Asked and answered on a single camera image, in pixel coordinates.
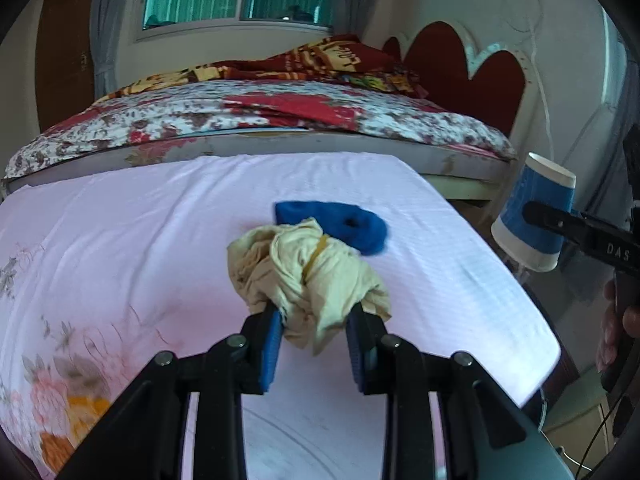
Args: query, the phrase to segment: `bed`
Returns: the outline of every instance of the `bed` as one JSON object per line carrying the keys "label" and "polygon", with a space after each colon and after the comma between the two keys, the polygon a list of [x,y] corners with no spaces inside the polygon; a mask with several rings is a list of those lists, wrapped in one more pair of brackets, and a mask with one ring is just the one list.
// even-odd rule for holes
{"label": "bed", "polygon": [[[322,81],[203,81],[119,95],[16,153],[4,193],[200,155],[368,152],[400,158],[447,199],[492,199],[537,96],[526,56],[497,43],[478,53],[463,26],[445,22],[411,43],[398,34],[383,53],[417,73],[428,101]],[[234,107],[242,110],[230,118]],[[249,108],[261,109],[260,120]]]}
{"label": "bed", "polygon": [[[395,157],[200,156],[23,186],[0,205],[0,426],[44,478],[156,352],[203,352],[238,330],[248,309],[225,248],[272,223],[279,200],[385,220],[386,250],[366,261],[389,290],[390,332],[466,349],[519,405],[554,367],[558,342],[511,273]],[[379,478],[384,410],[357,392],[344,333],[316,358],[283,342],[269,393],[244,400],[249,478]],[[190,478],[190,453],[185,465]]]}

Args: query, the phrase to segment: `beige cloth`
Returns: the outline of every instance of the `beige cloth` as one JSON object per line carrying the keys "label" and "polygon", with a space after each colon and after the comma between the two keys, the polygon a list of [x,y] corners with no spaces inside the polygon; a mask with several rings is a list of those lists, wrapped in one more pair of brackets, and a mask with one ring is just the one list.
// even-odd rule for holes
{"label": "beige cloth", "polygon": [[[227,248],[229,277],[251,313],[273,301],[283,315],[285,337],[299,348],[311,339],[314,354],[344,327],[358,302],[365,312],[385,321],[391,317],[389,296],[376,272],[335,238],[317,253],[321,237],[321,227],[309,218],[294,226],[255,228]],[[303,269],[314,254],[303,283]]]}

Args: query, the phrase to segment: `cable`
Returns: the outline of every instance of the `cable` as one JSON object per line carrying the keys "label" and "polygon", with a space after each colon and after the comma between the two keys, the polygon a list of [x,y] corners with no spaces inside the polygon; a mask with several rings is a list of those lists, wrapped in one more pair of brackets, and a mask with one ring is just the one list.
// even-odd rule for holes
{"label": "cable", "polygon": [[527,271],[527,267],[525,267],[523,264],[521,264],[520,262],[516,262],[517,266],[516,266],[516,280],[518,283],[521,282],[522,278],[524,277],[524,273]]}
{"label": "cable", "polygon": [[540,388],[540,398],[542,399],[542,412],[540,413],[540,423],[538,424],[538,432],[542,433],[542,428],[544,427],[545,421],[546,421],[546,410],[548,408],[548,402],[546,402],[545,391],[542,388]]}
{"label": "cable", "polygon": [[[545,109],[545,132],[546,138],[549,141],[549,159],[553,162],[555,159],[554,153],[554,140],[551,136],[551,116],[549,114],[549,103],[546,100],[546,92],[545,86],[542,84],[542,77],[540,76],[540,71],[538,70],[538,66],[536,64],[536,57],[538,55],[538,44],[536,42],[536,29],[533,25],[533,20],[531,19],[531,15],[529,12],[529,0],[526,0],[526,15],[527,15],[527,23],[529,23],[529,32],[531,34],[531,65],[533,67],[533,72],[536,75],[536,79],[538,80],[538,88],[540,89],[540,97],[542,98],[542,105]],[[538,0],[540,4],[540,9],[542,13],[542,3]]]}
{"label": "cable", "polygon": [[592,471],[590,467],[587,467],[585,465],[580,465],[580,462],[578,462],[577,460],[574,460],[569,455],[567,455],[566,450],[564,449],[564,446],[554,447],[554,445],[549,440],[549,437],[546,436],[546,434],[543,431],[541,431],[540,433],[542,433],[542,436],[546,438],[546,441],[549,443],[549,445],[556,450],[556,453],[558,453],[558,455],[563,455],[569,462],[573,462],[575,465],[577,465],[578,471],[580,471],[580,469],[586,469],[589,473]]}
{"label": "cable", "polygon": [[609,103],[600,103],[598,105],[598,107],[593,111],[593,114],[590,115],[589,119],[587,119],[587,122],[584,123],[584,126],[580,130],[580,133],[578,134],[578,136],[575,137],[574,143],[569,148],[569,151],[566,152],[566,155],[562,159],[562,162],[560,163],[560,166],[564,166],[566,164],[566,162],[569,160],[569,157],[571,157],[571,155],[573,155],[574,150],[578,146],[578,142],[580,142],[582,140],[582,137],[584,136],[584,134],[589,130],[589,128],[591,127],[591,124],[593,123],[595,118],[598,116],[600,111],[603,110],[603,109],[607,109],[607,110],[609,110],[611,112],[615,112],[618,108],[615,107],[615,106],[612,106]]}
{"label": "cable", "polygon": [[574,460],[573,458],[571,458],[569,455],[567,455],[566,451],[564,450],[564,447],[562,448],[562,454],[565,456],[565,458],[569,461],[569,462],[573,462],[575,465],[578,466],[578,471],[580,471],[580,469],[586,469],[589,473],[592,472],[593,470],[585,465],[580,464],[580,462],[578,462],[577,460]]}
{"label": "cable", "polygon": [[[522,29],[516,27],[515,25],[513,25],[513,23],[511,23],[510,19],[506,16],[505,9],[507,8],[508,1],[509,0],[501,0],[500,1],[500,16],[501,16],[501,19],[507,25],[509,25],[510,28],[512,28],[516,32],[519,32],[521,34],[530,34],[530,28],[526,28],[525,30],[522,30]],[[534,26],[534,30],[535,30],[535,32],[538,32],[538,29],[542,26],[542,21],[544,19],[545,12],[544,12],[544,8],[542,6],[542,0],[536,0],[536,1],[538,2],[539,15],[538,15],[538,20],[536,21],[536,24]],[[523,40],[519,41],[516,44],[517,45],[521,45],[525,41],[527,41],[527,39],[528,39],[528,37],[525,37]]]}
{"label": "cable", "polygon": [[593,446],[593,443],[596,441],[596,438],[598,437],[598,434],[600,433],[600,430],[604,427],[604,425],[607,423],[607,420],[609,419],[609,417],[611,416],[611,413],[613,413],[613,411],[616,409],[616,407],[618,406],[618,404],[620,403],[620,400],[622,400],[622,397],[624,397],[626,394],[626,390],[622,393],[620,393],[620,396],[618,397],[618,400],[613,404],[613,406],[609,409],[609,413],[607,413],[607,415],[605,416],[605,418],[603,419],[603,421],[600,423],[600,425],[598,426],[598,429],[596,430],[596,432],[593,434],[593,437],[591,437],[591,441],[589,443],[589,445],[587,446],[586,451],[584,452],[584,455],[582,456],[582,460],[580,460],[580,464],[579,464],[579,468],[578,471],[575,474],[575,480],[578,480],[578,476],[580,475],[580,469],[584,467],[584,461],[587,460],[587,455],[589,454],[590,450],[591,450],[591,446]]}

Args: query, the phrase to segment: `red heart headboard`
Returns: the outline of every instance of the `red heart headboard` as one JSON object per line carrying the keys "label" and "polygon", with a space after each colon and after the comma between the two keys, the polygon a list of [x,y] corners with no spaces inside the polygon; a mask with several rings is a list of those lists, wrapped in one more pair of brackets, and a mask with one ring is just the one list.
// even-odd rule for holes
{"label": "red heart headboard", "polygon": [[[399,59],[398,39],[390,38],[383,50]],[[404,64],[420,75],[431,101],[475,117],[507,136],[511,133],[527,83],[523,67],[511,52],[494,52],[469,79],[462,39],[449,23],[434,22],[416,36]]]}

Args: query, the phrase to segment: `blue gripper pad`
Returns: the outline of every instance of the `blue gripper pad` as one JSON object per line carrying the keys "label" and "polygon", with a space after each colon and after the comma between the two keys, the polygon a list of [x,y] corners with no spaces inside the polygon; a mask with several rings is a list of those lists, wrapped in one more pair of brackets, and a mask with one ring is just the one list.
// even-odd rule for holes
{"label": "blue gripper pad", "polygon": [[349,347],[349,357],[351,359],[351,372],[353,373],[353,380],[358,385],[360,393],[364,392],[364,355],[360,351],[360,343],[358,341],[358,335],[356,332],[356,322],[354,319],[353,310],[347,316],[347,326],[345,332],[347,334],[347,345]]}
{"label": "blue gripper pad", "polygon": [[273,383],[276,375],[276,364],[280,353],[280,342],[282,341],[282,316],[276,310],[271,315],[269,328],[264,346],[262,347],[262,359],[260,365],[260,389],[263,392],[269,391],[269,386]]}

